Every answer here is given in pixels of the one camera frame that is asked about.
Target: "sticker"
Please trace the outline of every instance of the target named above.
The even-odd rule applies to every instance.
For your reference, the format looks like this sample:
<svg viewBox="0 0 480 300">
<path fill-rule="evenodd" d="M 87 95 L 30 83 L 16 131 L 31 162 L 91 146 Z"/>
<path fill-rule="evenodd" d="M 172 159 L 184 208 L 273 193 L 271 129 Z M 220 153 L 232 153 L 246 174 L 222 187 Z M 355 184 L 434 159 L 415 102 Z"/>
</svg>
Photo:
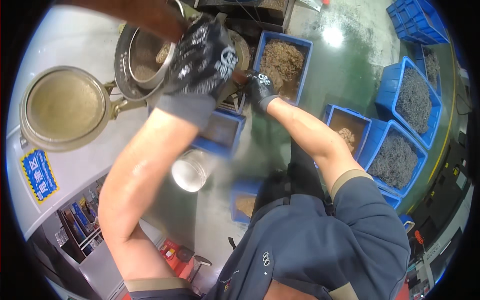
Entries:
<svg viewBox="0 0 480 300">
<path fill-rule="evenodd" d="M 20 159 L 20 164 L 38 204 L 60 189 L 43 150 L 33 149 Z"/>
</svg>

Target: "glove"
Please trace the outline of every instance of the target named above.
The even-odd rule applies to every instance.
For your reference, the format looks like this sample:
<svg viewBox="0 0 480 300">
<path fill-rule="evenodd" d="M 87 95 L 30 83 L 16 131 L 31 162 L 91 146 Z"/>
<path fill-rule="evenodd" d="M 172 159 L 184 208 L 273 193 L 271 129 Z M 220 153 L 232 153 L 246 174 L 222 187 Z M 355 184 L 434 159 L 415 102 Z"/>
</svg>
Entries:
<svg viewBox="0 0 480 300">
<path fill-rule="evenodd" d="M 246 73 L 249 79 L 243 88 L 246 99 L 261 112 L 266 112 L 270 101 L 279 97 L 273 89 L 272 80 L 267 75 L 254 70 L 248 70 Z"/>
<path fill-rule="evenodd" d="M 227 29 L 199 15 L 175 47 L 156 107 L 204 129 L 237 62 Z"/>
</svg>

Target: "floor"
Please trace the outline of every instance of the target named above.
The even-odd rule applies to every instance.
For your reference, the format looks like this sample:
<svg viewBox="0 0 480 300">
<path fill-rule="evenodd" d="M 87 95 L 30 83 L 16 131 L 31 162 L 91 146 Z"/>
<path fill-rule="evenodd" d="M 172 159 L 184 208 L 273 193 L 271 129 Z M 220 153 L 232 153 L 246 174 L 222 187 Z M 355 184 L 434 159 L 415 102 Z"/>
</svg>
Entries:
<svg viewBox="0 0 480 300">
<path fill-rule="evenodd" d="M 390 0 L 334 0 L 316 12 L 297 1 L 286 33 L 314 44 L 299 105 L 302 109 L 322 119 L 324 108 L 330 103 L 370 118 L 378 116 L 374 101 L 383 68 L 405 55 L 412 57 L 411 45 L 398 40 L 385 11 L 390 3 Z M 439 157 L 441 161 L 445 155 L 443 145 L 447 134 L 448 139 L 457 138 L 459 128 L 466 127 L 465 117 L 458 116 L 453 105 L 453 96 L 457 94 L 466 99 L 465 90 L 459 85 L 455 56 L 449 44 L 432 48 L 440 61 L 444 108 L 427 163 L 397 209 L 399 214 L 406 213 L 423 198 L 431 174 L 435 176 L 439 168 L 435 167 Z M 463 102 L 457 104 L 461 113 L 468 110 Z M 234 159 L 217 168 L 198 192 L 197 199 L 196 194 L 169 187 L 171 180 L 168 179 L 159 197 L 161 201 L 147 214 L 146 220 L 153 225 L 160 224 L 162 216 L 171 220 L 168 231 L 175 236 L 174 240 L 194 245 L 196 254 L 213 263 L 211 267 L 203 267 L 193 283 L 195 289 L 204 293 L 215 283 L 232 252 L 228 237 L 238 243 L 247 228 L 231 221 L 232 182 L 242 177 L 265 177 L 271 170 L 286 169 L 289 162 L 290 137 L 286 130 L 249 108 L 246 114 L 247 122 Z M 167 208 L 160 204 L 165 202 L 168 202 Z"/>
</svg>

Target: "person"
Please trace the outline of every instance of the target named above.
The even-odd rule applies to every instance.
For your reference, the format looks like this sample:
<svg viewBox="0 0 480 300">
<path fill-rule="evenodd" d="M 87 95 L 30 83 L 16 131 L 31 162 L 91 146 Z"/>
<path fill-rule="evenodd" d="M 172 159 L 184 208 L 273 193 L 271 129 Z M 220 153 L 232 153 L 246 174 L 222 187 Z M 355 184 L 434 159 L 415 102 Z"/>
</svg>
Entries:
<svg viewBox="0 0 480 300">
<path fill-rule="evenodd" d="M 132 299 L 200 298 L 138 222 L 170 166 L 207 125 L 236 62 L 223 25 L 205 14 L 194 20 L 163 94 L 154 96 L 156 108 L 105 180 L 99 222 Z M 336 132 L 284 102 L 264 74 L 248 77 L 248 101 L 287 129 L 292 158 L 286 177 L 266 180 L 248 230 L 204 299 L 394 299 L 410 256 L 395 210 Z M 326 213 L 314 161 L 335 216 Z"/>
</svg>

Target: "black work glove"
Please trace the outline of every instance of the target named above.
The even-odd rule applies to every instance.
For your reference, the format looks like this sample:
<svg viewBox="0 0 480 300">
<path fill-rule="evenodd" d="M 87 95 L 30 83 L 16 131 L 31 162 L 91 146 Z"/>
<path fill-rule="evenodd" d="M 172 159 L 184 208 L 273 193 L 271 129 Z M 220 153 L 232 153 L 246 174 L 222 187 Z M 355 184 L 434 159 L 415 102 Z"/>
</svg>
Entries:
<svg viewBox="0 0 480 300">
<path fill-rule="evenodd" d="M 248 83 L 243 88 L 246 99 L 256 109 L 266 112 L 270 101 L 278 97 L 277 92 L 273 88 L 272 80 L 267 75 L 254 70 L 248 70 L 246 73 Z"/>
<path fill-rule="evenodd" d="M 156 107 L 204 129 L 237 61 L 227 29 L 199 15 L 175 47 Z"/>
</svg>

